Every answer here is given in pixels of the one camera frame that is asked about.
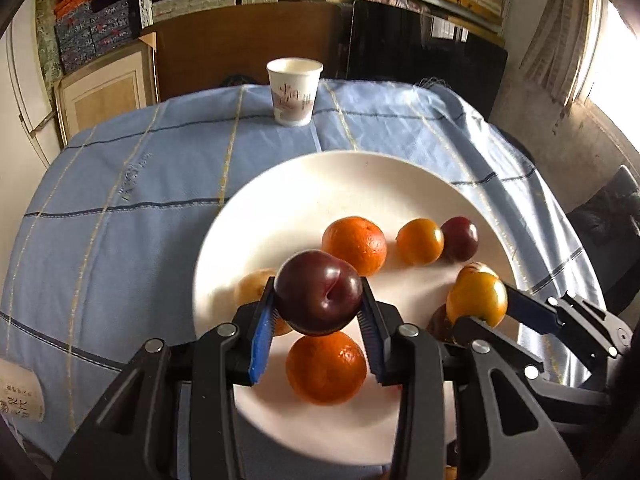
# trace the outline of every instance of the wooden cabinet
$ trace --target wooden cabinet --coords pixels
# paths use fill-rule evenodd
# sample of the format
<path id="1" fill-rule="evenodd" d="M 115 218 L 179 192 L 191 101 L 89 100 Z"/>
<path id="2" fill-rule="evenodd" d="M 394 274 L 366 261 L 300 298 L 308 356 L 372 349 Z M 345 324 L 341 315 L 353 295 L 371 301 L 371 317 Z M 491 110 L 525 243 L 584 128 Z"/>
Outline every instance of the wooden cabinet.
<path id="1" fill-rule="evenodd" d="M 216 88 L 230 76 L 268 84 L 267 63 L 306 57 L 338 67 L 340 7 L 322 2 L 281 2 L 203 10 L 156 23 L 156 70 L 162 100 Z"/>

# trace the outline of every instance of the paper cup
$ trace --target paper cup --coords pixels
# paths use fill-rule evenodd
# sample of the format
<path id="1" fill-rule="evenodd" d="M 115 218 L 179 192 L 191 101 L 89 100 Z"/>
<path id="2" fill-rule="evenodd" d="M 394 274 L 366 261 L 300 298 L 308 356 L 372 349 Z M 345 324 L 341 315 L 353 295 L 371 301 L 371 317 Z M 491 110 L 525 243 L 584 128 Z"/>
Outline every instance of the paper cup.
<path id="1" fill-rule="evenodd" d="M 283 126 L 311 122 L 322 63 L 301 57 L 283 57 L 267 63 L 273 115 Z"/>

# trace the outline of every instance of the black chair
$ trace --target black chair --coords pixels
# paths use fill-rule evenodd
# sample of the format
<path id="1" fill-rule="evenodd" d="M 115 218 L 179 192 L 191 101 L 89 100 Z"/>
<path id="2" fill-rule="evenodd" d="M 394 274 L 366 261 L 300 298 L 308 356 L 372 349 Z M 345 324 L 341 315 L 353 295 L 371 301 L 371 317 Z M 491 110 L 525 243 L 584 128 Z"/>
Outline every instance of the black chair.
<path id="1" fill-rule="evenodd" d="M 498 129 L 500 134 L 511 146 L 513 146 L 516 150 L 518 150 L 520 153 L 526 156 L 534 166 L 536 165 L 536 161 L 533 160 L 533 155 L 531 155 L 531 152 L 524 147 L 524 144 L 522 144 L 518 139 L 516 139 L 510 133 L 505 132 L 502 128 L 498 128 L 498 126 L 495 126 L 495 127 Z"/>
<path id="2" fill-rule="evenodd" d="M 604 293 L 619 314 L 640 290 L 640 192 L 626 166 L 585 204 L 567 214 Z"/>

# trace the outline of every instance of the curtain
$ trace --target curtain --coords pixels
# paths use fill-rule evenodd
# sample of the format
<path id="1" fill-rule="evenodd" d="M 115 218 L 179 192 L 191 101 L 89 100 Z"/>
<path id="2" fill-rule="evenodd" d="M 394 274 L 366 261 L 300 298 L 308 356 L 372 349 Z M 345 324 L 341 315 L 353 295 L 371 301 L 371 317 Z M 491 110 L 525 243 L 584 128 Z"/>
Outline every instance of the curtain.
<path id="1" fill-rule="evenodd" d="M 571 105 L 584 57 L 589 0 L 548 0 L 520 68 L 563 106 Z"/>

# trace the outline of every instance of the blue tablecloth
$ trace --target blue tablecloth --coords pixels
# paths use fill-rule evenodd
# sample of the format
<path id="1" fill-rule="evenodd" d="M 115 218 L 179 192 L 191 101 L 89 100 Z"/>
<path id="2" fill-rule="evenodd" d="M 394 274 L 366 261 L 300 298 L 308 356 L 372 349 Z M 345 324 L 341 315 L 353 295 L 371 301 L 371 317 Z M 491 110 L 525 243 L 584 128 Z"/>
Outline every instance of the blue tablecloth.
<path id="1" fill-rule="evenodd" d="M 570 288 L 603 305 L 580 241 L 536 168 L 451 90 L 321 81 L 303 128 L 273 121 L 267 87 L 204 91 L 77 134 L 44 176 L 0 308 L 0 349 L 37 373 L 46 398 L 44 421 L 15 420 L 17 429 L 57 458 L 146 339 L 193 340 L 194 263 L 216 213 L 261 172 L 322 150 L 389 153 L 427 168 L 484 213 L 520 288 L 543 298 Z M 558 341 L 523 330 L 520 342 L 558 380 L 582 381 L 583 368 Z M 308 468 L 246 423 L 241 430 L 249 479 L 379 471 Z M 297 465 L 304 472 L 296 475 Z"/>

